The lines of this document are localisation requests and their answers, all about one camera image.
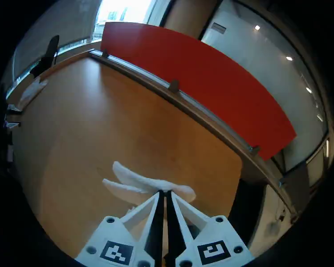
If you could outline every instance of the screw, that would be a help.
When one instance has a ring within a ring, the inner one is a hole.
[[[146,260],[140,260],[137,264],[137,267],[150,267],[151,264]]]
[[[234,248],[234,252],[238,253],[238,254],[241,253],[243,250],[244,249],[241,246],[237,246],[237,247]]]
[[[95,254],[97,253],[97,249],[93,246],[89,246],[86,248],[86,252],[88,252],[89,254]]]
[[[192,262],[190,260],[181,261],[179,264],[180,267],[192,267]]]

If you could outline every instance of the wooden tabletop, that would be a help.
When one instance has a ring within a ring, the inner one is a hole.
[[[14,129],[28,202],[50,238],[76,257],[104,216],[132,207],[102,184],[119,161],[155,179],[188,185],[209,216],[228,215],[241,159],[188,115],[91,58],[48,77]]]

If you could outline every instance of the ceiling light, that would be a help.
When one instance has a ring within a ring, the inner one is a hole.
[[[329,158],[329,140],[326,141],[326,157]]]
[[[317,115],[317,117],[318,117],[318,119],[321,121],[321,122],[323,122],[323,119],[322,119],[322,117],[318,114]]]

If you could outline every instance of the office chair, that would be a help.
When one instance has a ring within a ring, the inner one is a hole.
[[[49,41],[45,55],[41,58],[38,65],[30,71],[30,73],[34,75],[34,78],[36,78],[41,73],[43,73],[45,70],[51,67],[53,58],[54,58],[54,54],[56,52],[58,54],[58,42],[59,42],[59,35],[52,37],[51,41]]]

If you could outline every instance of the red desk divider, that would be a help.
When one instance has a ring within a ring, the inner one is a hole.
[[[179,88],[229,125],[267,160],[296,133],[267,89],[232,59],[187,35],[127,22],[105,24],[101,50]]]

